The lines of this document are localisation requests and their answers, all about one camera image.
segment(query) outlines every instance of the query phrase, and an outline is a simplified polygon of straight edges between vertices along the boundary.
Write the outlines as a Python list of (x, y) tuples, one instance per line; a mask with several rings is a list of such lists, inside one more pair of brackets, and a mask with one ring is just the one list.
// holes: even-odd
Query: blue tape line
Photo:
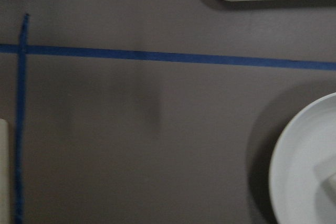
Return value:
[[(177, 54), (169, 52), (145, 52), (94, 48), (28, 46), (28, 54), (50, 56), (74, 56), (130, 60), (154, 60), (169, 62), (207, 63), (237, 66), (336, 70), (336, 62), (270, 59), (239, 56)], [(15, 52), (16, 45), (0, 45), (0, 52)]]
[(17, 45), (0, 44), (0, 52), (3, 52), (3, 53), (17, 54), (18, 48), (19, 47)]
[(26, 96), (26, 50), (29, 15), (23, 20), (18, 46), (17, 93), (16, 93), (16, 134), (15, 134), (15, 224), (23, 223), (24, 195), (22, 181), (23, 130)]

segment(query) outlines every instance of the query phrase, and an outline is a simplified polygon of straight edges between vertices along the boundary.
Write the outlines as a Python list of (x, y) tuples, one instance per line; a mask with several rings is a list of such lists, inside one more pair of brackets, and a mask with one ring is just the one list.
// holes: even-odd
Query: beige object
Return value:
[(0, 119), (0, 223), (9, 224), (8, 124)]

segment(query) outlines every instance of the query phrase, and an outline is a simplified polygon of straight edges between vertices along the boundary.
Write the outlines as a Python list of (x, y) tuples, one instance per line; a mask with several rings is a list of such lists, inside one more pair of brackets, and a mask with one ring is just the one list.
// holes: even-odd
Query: painter's tape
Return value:
[(16, 91), (16, 132), (15, 132), (15, 224), (23, 223), (24, 195), (22, 181), (23, 130), (26, 101), (26, 51), (29, 15), (26, 14), (22, 24), (20, 42), (17, 47), (17, 91)]
[[(16, 52), (15, 45), (0, 45), (0, 52)], [(218, 56), (198, 54), (178, 54), (171, 52), (146, 52), (112, 49), (27, 46), (27, 53), (33, 55), (74, 56), (90, 58), (111, 58), (129, 60), (154, 60), (168, 62), (188, 62), (254, 67), (336, 70), (336, 62), (270, 59), (240, 56)]]
[(0, 45), (0, 52), (7, 54), (17, 54), (19, 46), (17, 45)]

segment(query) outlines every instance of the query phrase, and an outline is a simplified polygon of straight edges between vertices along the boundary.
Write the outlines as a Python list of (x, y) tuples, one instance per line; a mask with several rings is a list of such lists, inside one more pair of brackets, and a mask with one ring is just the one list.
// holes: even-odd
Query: brown surface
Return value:
[[(335, 61), (336, 0), (0, 4), (1, 43), (29, 12), (32, 45)], [(11, 126), (15, 63), (0, 54)], [(277, 136), (335, 90), (327, 71), (29, 56), (25, 223), (274, 223)]]

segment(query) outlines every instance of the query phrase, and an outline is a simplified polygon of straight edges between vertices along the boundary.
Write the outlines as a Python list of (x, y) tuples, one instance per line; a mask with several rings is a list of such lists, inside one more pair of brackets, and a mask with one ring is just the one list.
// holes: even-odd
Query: rim of plate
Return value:
[(332, 94), (327, 94), (313, 102), (311, 102), (310, 104), (308, 104), (307, 106), (305, 106), (302, 110), (300, 110), (290, 121), (289, 123), (286, 125), (286, 127), (284, 128), (284, 130), (282, 131), (282, 133), (280, 134), (277, 143), (274, 147), (273, 153), (272, 153), (272, 157), (271, 157), (271, 161), (270, 161), (270, 165), (269, 165), (269, 170), (268, 170), (268, 190), (269, 190), (269, 197), (270, 197), (270, 201), (271, 201), (271, 205), (272, 205), (272, 209), (274, 212), (274, 215), (278, 221), (279, 224), (288, 224), (288, 223), (283, 223), (281, 222), (281, 217), (279, 216), (279, 214), (277, 213), (277, 207), (276, 207), (276, 196), (274, 196), (273, 194), (273, 185), (272, 185), (272, 177), (274, 177), (274, 173), (276, 172), (275, 170), (275, 165), (274, 165), (274, 160), (275, 157), (279, 155), (279, 146), (283, 145), (284, 142), (284, 135), (289, 131), (289, 129), (301, 118), (301, 116), (308, 110), (310, 110), (312, 107), (314, 107), (316, 104), (329, 99), (331, 97), (336, 96), (336, 92), (332, 93)]

